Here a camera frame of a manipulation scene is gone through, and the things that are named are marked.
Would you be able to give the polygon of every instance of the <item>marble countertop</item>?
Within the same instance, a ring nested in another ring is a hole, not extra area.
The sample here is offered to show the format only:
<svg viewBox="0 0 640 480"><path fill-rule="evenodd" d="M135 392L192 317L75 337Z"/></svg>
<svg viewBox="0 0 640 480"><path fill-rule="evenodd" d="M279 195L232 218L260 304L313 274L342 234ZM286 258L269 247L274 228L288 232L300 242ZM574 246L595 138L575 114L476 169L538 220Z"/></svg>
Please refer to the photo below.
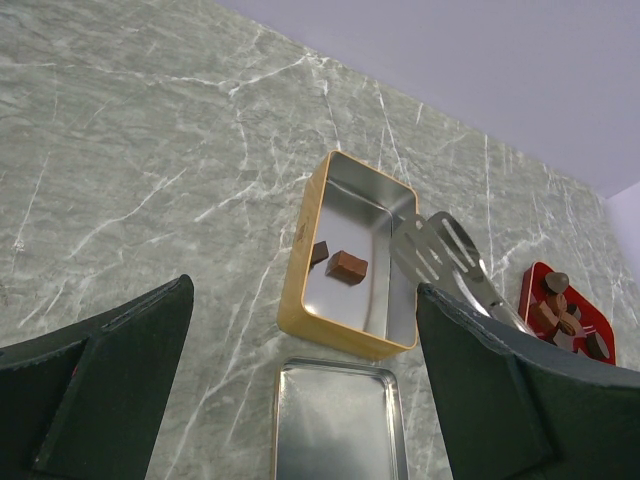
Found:
<svg viewBox="0 0 640 480"><path fill-rule="evenodd" d="M359 361L275 318L306 179L340 148L449 210L515 303L544 260L640 369L640 295L587 187L206 0L0 7L0 346L180 273L191 328L149 479L263 479L275 373ZM411 478L450 478L419 348L398 377Z"/></svg>

